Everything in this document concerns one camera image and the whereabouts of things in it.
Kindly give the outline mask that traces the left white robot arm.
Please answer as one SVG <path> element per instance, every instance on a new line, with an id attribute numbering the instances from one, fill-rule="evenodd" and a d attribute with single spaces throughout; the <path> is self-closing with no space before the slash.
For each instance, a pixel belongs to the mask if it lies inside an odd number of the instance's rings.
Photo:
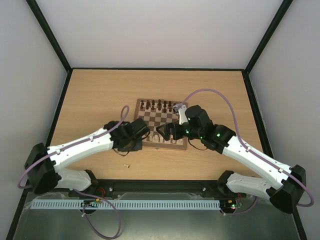
<path id="1" fill-rule="evenodd" d="M 24 164 L 30 187 L 37 195 L 53 189 L 87 191 L 98 184 L 93 172 L 70 170 L 69 165 L 99 152 L 139 151 L 149 133 L 147 124 L 138 118 L 132 122 L 110 121 L 97 131 L 64 144 L 36 144 Z"/>

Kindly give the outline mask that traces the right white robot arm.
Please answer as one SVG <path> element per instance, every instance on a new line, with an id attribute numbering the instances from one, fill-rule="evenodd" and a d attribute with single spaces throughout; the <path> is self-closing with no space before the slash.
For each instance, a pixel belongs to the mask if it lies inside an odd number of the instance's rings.
<path id="1" fill-rule="evenodd" d="M 295 211 L 305 191 L 306 171 L 303 167 L 289 166 L 260 152 L 227 126 L 214 124 L 199 105 L 176 104 L 173 111 L 178 115 L 178 121 L 156 128 L 164 140 L 170 137 L 200 140 L 207 149 L 230 157 L 258 174 L 259 177 L 250 177 L 226 170 L 218 183 L 222 195 L 245 193 L 269 200 L 284 213 Z"/>

